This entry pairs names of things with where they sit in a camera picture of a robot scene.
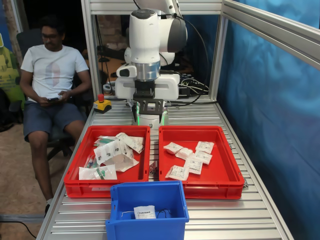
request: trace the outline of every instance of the aluminum table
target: aluminum table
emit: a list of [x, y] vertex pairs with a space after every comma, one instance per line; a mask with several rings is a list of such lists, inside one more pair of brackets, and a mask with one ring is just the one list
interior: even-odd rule
[[[202, 96], [198, 101], [208, 102], [210, 98]], [[190, 221], [185, 226], [185, 240], [293, 239], [218, 103], [169, 107], [167, 121], [168, 125], [222, 127], [242, 175], [248, 183], [239, 200], [187, 200]], [[80, 139], [89, 126], [131, 125], [132, 122], [130, 107], [126, 106], [124, 101], [113, 101], [112, 110], [105, 114], [91, 111]], [[150, 137], [152, 166], [158, 164], [158, 139], [158, 131], [152, 130]], [[158, 177], [151, 174], [149, 180], [157, 181]], [[109, 198], [69, 198], [62, 178], [37, 240], [106, 240], [105, 220], [109, 219], [110, 211]]]

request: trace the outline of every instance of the backpack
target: backpack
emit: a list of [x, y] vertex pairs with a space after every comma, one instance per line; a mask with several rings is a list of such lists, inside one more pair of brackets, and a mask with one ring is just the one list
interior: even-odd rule
[[9, 111], [10, 100], [5, 91], [0, 88], [0, 133], [7, 131], [14, 125], [12, 113]]

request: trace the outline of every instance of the shoe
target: shoe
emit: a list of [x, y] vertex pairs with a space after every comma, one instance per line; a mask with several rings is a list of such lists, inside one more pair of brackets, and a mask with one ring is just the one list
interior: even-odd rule
[[50, 204], [47, 204], [47, 205], [45, 206], [45, 210], [44, 210], [44, 217], [46, 217], [49, 208], [50, 208]]

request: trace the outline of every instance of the hand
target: hand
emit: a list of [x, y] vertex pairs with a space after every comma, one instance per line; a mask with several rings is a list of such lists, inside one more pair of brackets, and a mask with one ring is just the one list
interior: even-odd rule
[[39, 97], [36, 101], [41, 105], [41, 107], [48, 107], [50, 105], [48, 98], [46, 97]]
[[59, 99], [59, 102], [66, 102], [70, 97], [71, 97], [71, 92], [70, 91], [61, 91], [58, 93], [59, 96], [62, 96]]

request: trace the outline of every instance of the white robot link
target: white robot link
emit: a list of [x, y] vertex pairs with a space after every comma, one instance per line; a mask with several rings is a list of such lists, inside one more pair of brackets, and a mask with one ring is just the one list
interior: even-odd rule
[[[161, 74], [160, 68], [172, 63], [174, 54], [186, 45], [187, 29], [176, 17], [182, 17], [176, 0], [137, 0], [137, 4], [141, 9], [130, 15], [127, 63], [116, 71], [115, 95], [127, 99], [137, 124], [158, 128], [166, 114], [165, 101], [178, 99], [180, 81], [179, 74]], [[161, 12], [166, 19], [161, 19]]]

